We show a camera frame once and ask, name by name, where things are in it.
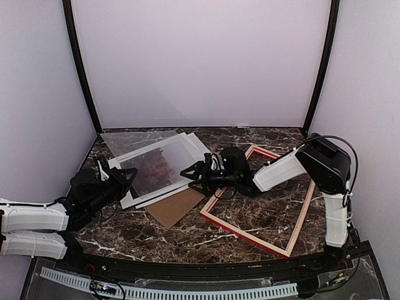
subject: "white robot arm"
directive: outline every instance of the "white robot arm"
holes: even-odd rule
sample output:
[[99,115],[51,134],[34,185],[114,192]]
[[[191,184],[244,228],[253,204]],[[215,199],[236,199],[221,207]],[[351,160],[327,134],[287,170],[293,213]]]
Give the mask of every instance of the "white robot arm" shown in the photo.
[[121,200],[131,187],[136,168],[109,169],[103,157],[99,168],[83,169],[71,179],[67,197],[52,203],[21,203],[0,198],[0,255],[62,259],[82,248],[69,231],[89,224],[105,205]]
[[257,171],[250,170],[243,151],[229,147],[221,151],[223,168],[213,167],[213,154],[205,154],[205,161],[198,161],[183,170],[181,175],[194,180],[189,186],[206,195],[214,194],[218,188],[231,186],[245,196],[257,197],[278,184],[308,173],[325,200],[326,244],[341,248],[347,241],[351,219],[348,213],[352,189],[349,188],[351,159],[347,152],[328,141],[327,137],[348,144],[340,137],[312,134],[293,151]]

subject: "black frame pole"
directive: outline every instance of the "black frame pole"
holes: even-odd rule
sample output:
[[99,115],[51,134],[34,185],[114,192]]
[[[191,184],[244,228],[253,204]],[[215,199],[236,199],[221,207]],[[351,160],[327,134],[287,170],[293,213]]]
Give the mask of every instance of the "black frame pole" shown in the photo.
[[317,109],[319,97],[323,89],[326,70],[328,69],[329,58],[331,57],[336,23],[338,21],[339,3],[340,0],[332,0],[331,3],[331,11],[329,13],[329,21],[327,24],[325,44],[324,44],[324,50],[322,51],[321,63],[319,65],[318,75],[315,82],[314,91],[312,92],[312,97],[310,105],[308,107],[306,120],[304,121],[304,124],[302,126],[302,133],[305,136],[308,135],[308,131],[310,130],[311,123],[313,122],[315,111]]
[[102,132],[99,116],[97,114],[96,108],[94,106],[93,97],[90,92],[88,79],[86,77],[85,68],[83,66],[83,60],[81,56],[81,51],[79,49],[78,36],[76,34],[73,7],[71,0],[62,0],[62,5],[64,6],[65,22],[67,24],[69,42],[71,44],[72,55],[74,56],[75,67],[77,75],[79,77],[79,82],[81,83],[81,88],[83,96],[86,101],[87,109],[89,110],[90,117],[92,119],[93,126],[96,132],[99,134]]

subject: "brown cardboard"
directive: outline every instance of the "brown cardboard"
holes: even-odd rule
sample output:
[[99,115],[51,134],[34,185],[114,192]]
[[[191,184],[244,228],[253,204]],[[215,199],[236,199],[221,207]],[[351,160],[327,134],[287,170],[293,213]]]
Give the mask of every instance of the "brown cardboard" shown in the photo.
[[203,199],[203,194],[193,189],[187,189],[144,208],[169,229]]

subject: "marble surface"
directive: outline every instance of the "marble surface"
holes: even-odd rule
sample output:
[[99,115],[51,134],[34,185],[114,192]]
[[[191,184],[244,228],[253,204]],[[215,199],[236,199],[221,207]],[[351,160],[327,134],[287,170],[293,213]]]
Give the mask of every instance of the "marble surface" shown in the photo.
[[[175,130],[178,133],[195,133],[215,153],[228,146],[246,150],[251,144],[256,144],[284,154],[303,140],[298,129],[288,128],[205,127]],[[95,142],[84,168],[95,168],[93,156],[100,154],[108,159],[114,157],[101,137]],[[262,161],[261,157],[254,156],[249,163],[258,168],[264,163]],[[307,175],[302,175],[258,198],[237,195],[230,200],[221,199],[212,213],[269,243],[285,248],[297,221],[309,181]],[[94,221],[77,232],[76,237],[86,253],[137,261],[196,264],[243,263],[278,258],[203,219],[199,212],[206,201],[207,199],[201,201],[171,229],[160,225],[144,209],[130,207],[122,210],[119,204],[113,204],[102,210],[103,219],[110,217],[106,222]],[[324,216],[321,193],[315,191],[292,256],[323,250],[326,232]]]

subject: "picture frame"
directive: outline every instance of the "picture frame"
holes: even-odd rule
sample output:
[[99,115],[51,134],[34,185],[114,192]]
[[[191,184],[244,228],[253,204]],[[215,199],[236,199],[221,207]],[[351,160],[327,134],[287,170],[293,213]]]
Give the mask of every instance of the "picture frame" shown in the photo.
[[[249,147],[249,149],[247,149],[247,151],[246,151],[246,159],[249,159],[249,157],[253,153],[261,154],[263,156],[266,156],[269,159],[277,159],[280,156],[276,153],[265,150],[256,145],[251,145]],[[225,229],[226,231],[235,234],[239,238],[242,238],[252,244],[259,246],[260,248],[263,248],[263,249],[265,249],[273,254],[276,254],[278,256],[281,256],[283,258],[290,258],[290,255],[293,251],[294,245],[296,244],[296,241],[298,239],[300,230],[303,226],[303,222],[306,217],[308,207],[310,205],[310,201],[311,201],[311,198],[314,193],[314,188],[315,188],[315,183],[313,180],[311,180],[310,185],[307,190],[306,198],[303,202],[299,217],[296,221],[296,225],[294,227],[294,230],[291,234],[291,237],[290,237],[289,242],[285,249],[277,247],[269,242],[263,241],[262,239],[259,239],[258,237],[253,236],[252,234],[249,234],[248,232],[246,232],[242,229],[239,229],[238,227],[235,227],[232,224],[229,224],[228,222],[223,221],[222,219],[219,219],[218,217],[216,217],[210,213],[211,209],[218,202],[219,198],[225,193],[226,188],[219,189],[218,191],[216,191],[215,195],[213,197],[211,197],[210,200],[206,203],[206,205],[201,209],[200,215],[203,218],[207,219],[208,221],[214,223],[215,225]]]

